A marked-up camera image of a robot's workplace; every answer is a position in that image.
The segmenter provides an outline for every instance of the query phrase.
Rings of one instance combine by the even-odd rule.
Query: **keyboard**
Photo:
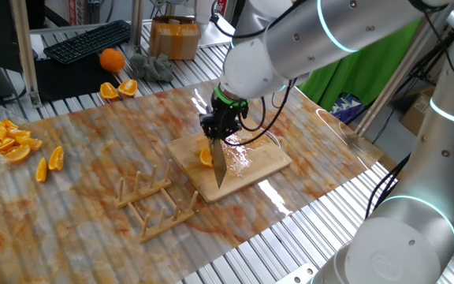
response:
[[[130,24],[123,20],[113,21],[61,43],[56,43],[45,48],[43,52],[62,64],[69,64],[89,54],[127,41],[130,37]]]

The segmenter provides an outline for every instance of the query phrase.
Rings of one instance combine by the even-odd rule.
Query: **orange slice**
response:
[[[19,130],[19,129],[9,129],[6,136],[9,138],[12,138],[12,139],[16,139],[17,136],[24,136],[27,138],[31,138],[31,131],[24,131],[24,130]]]
[[[13,122],[11,122],[9,119],[5,119],[3,121],[1,121],[2,123],[4,123],[6,125],[6,128],[15,128],[15,129],[19,129],[19,127],[17,125],[15,125]]]
[[[0,142],[0,153],[2,151],[7,151],[15,144],[15,140],[12,138],[5,138]]]
[[[134,96],[136,94],[136,91],[138,91],[138,82],[129,79],[118,87],[118,91],[122,95]]]
[[[47,161],[45,160],[45,157],[41,158],[38,169],[36,169],[36,181],[47,181]]]
[[[29,145],[33,151],[38,151],[43,145],[43,141],[26,136],[17,136],[17,142],[20,145]]]
[[[118,98],[117,90],[111,83],[104,83],[101,85],[101,89],[99,90],[101,96],[104,99],[116,99]]]
[[[31,148],[28,145],[23,145],[9,151],[5,157],[8,159],[8,162],[15,164],[25,161],[25,159],[28,158],[29,153],[31,153]]]
[[[64,149],[62,146],[55,148],[54,153],[50,157],[50,161],[48,162],[48,170],[62,170],[62,166],[64,165]]]
[[[204,166],[213,167],[213,159],[211,158],[211,153],[209,148],[204,148],[199,155],[199,159]]]
[[[6,125],[2,122],[0,122],[0,139],[3,140],[6,138],[6,134],[8,133],[8,130],[6,130]]]

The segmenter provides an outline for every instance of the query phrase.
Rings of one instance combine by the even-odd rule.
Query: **cutting board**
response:
[[[240,131],[230,136],[227,141],[238,144],[256,134],[258,133]],[[196,133],[167,144],[171,156],[208,203],[218,201],[260,181],[292,162],[292,159],[267,136],[239,147],[222,143],[227,174],[218,188],[213,169],[204,166],[199,160],[200,152],[207,147],[208,139],[204,133]]]

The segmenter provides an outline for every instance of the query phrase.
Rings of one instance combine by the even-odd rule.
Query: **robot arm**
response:
[[[228,53],[212,96],[212,139],[240,129],[246,99],[347,56],[453,0],[298,1],[259,37]],[[312,283],[435,283],[454,253],[454,44],[407,174]]]
[[[224,73],[212,97],[210,115],[201,117],[206,136],[224,140],[240,130],[243,100],[260,98],[399,30],[419,19],[421,0],[299,0],[267,25],[261,35],[239,43],[227,54]],[[250,9],[275,5],[251,0]],[[260,15],[243,13],[240,22],[257,29]]]

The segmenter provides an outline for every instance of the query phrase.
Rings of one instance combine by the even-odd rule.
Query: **knife blade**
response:
[[[224,181],[225,174],[227,173],[227,163],[225,161],[224,151],[221,148],[220,139],[210,139],[210,153],[213,164],[214,176],[217,179],[218,188]]]

